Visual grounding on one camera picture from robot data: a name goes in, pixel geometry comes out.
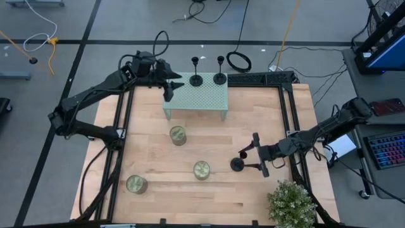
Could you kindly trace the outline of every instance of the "white cable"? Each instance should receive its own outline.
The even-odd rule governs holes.
[[[39,13],[37,13],[37,12],[31,7],[30,3],[28,3],[27,0],[24,0],[24,1],[25,1],[25,3],[28,5],[28,7],[29,7],[36,15],[38,15],[40,18],[44,19],[45,21],[47,21],[47,22],[52,23],[53,25],[55,25],[55,31],[53,32],[53,34],[52,34],[51,36],[49,36],[49,35],[46,34],[46,33],[38,33],[38,34],[35,34],[35,35],[29,37],[28,39],[26,39],[26,40],[24,41],[24,43],[23,43],[23,48],[24,48],[24,50],[25,50],[26,52],[33,52],[33,51],[36,51],[36,50],[40,49],[43,45],[46,44],[46,42],[47,42],[48,40],[50,40],[50,39],[53,38],[53,36],[55,35],[56,31],[58,30],[58,25],[55,24],[54,22],[48,20],[47,18],[44,18],[44,17],[41,16]],[[46,40],[45,40],[39,47],[37,47],[37,48],[35,48],[35,49],[33,49],[33,50],[28,50],[28,49],[25,47],[25,46],[27,45],[27,42],[28,42],[29,40],[31,40],[32,38],[37,37],[38,35],[46,35]]]

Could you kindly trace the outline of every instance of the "gray floor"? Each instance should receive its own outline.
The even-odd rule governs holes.
[[[66,0],[65,8],[46,6],[37,10],[58,24],[57,36],[60,39],[81,39],[94,2],[95,0]],[[245,0],[234,0],[224,17],[212,25],[203,25],[193,20],[172,24],[172,20],[187,13],[189,2],[172,0],[168,4],[164,0],[102,0],[89,38],[153,40],[164,29],[171,39],[176,40],[236,40]],[[210,20],[222,11],[226,3],[208,0],[201,18]],[[294,4],[294,0],[251,1],[242,40],[281,41]],[[303,1],[288,40],[347,42],[364,26],[367,14],[365,0]],[[29,9],[10,8],[5,3],[0,3],[0,22],[3,22],[1,30],[13,39],[24,39],[38,32],[51,33],[53,29]],[[45,65],[45,70],[39,65],[30,65],[12,46],[4,49],[6,46],[9,44],[0,45],[0,69],[29,70],[33,73],[33,78],[31,81],[2,80],[0,83],[0,96],[10,98],[14,106],[0,132],[0,227],[12,226],[15,221],[49,130],[47,114],[59,101],[78,49],[78,45],[58,45],[53,60],[56,75],[51,76],[46,71],[47,58],[52,51],[50,46],[32,53]],[[235,46],[220,45],[176,45],[170,46],[162,58],[171,64],[174,71],[188,72],[193,69],[191,57],[203,56],[205,59],[200,60],[198,69],[202,72],[215,72],[218,69],[216,57],[226,55],[234,48]],[[151,49],[151,46],[87,45],[70,94],[101,82],[116,69],[121,55]],[[252,72],[264,72],[279,49],[279,46],[241,46],[239,51],[251,58]],[[307,75],[325,75],[336,71],[342,64],[342,55],[338,51],[290,49],[284,52],[281,67],[294,67]],[[223,69],[228,73],[234,72],[226,63]],[[308,83],[314,93],[326,79],[300,77],[300,80],[301,83]],[[326,88],[314,96],[314,102],[320,99]],[[353,97],[355,93],[351,80],[344,73],[317,105],[318,121],[330,115],[333,104],[340,106]],[[82,111],[78,118],[92,122],[95,113],[96,105]],[[26,225],[69,219],[87,144],[87,140],[79,136],[74,136],[69,141],[55,137],[25,220]],[[405,210],[402,205],[393,200],[378,199],[376,196],[368,201],[359,198],[357,191],[362,188],[361,180],[340,166],[332,169],[330,176],[342,222],[364,227],[404,226],[405,218],[402,215]]]

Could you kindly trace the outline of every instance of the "red device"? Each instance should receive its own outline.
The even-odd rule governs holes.
[[[385,101],[374,101],[370,103],[374,114],[378,117],[401,113],[405,111],[405,106],[399,98],[388,99]]]

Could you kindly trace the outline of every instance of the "computer monitor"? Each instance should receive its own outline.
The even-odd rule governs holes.
[[[397,27],[405,17],[403,2],[356,50],[356,64],[362,74],[383,74],[385,71],[405,71],[405,26]],[[380,39],[391,32],[389,39]]]

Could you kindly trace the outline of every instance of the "wheel caster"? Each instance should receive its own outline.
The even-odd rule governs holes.
[[[11,105],[8,105],[6,108],[6,112],[9,113],[11,111],[13,111],[13,107]]]
[[[359,196],[362,197],[364,200],[368,200],[370,198],[370,195],[367,194],[364,190],[359,191]]]

